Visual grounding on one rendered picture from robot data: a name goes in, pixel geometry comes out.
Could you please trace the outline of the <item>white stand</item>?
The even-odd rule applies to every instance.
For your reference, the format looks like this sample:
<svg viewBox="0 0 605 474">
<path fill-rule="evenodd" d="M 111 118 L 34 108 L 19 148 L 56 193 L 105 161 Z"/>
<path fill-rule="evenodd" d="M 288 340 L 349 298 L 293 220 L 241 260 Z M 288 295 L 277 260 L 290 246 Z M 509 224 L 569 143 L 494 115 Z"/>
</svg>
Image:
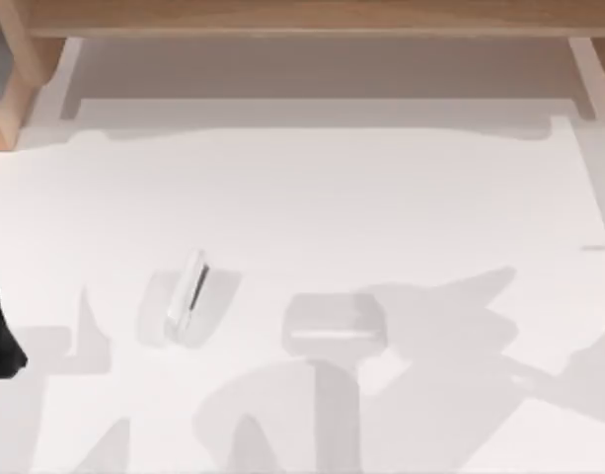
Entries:
<svg viewBox="0 0 605 474">
<path fill-rule="evenodd" d="M 358 364 L 388 347 L 386 315 L 370 293 L 301 293 L 286 308 L 281 342 L 292 356 Z"/>
</svg>

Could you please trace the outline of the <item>white stapler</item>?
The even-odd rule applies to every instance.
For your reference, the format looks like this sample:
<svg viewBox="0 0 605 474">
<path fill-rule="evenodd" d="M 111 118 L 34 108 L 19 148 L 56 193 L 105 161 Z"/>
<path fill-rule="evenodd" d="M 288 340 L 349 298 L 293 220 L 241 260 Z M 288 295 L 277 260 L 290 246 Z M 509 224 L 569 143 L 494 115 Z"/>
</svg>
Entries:
<svg viewBox="0 0 605 474">
<path fill-rule="evenodd" d="M 209 273 L 205 252 L 193 251 L 179 276 L 166 312 L 165 329 L 171 339 L 179 341 L 189 326 L 191 313 L 199 299 Z"/>
</svg>

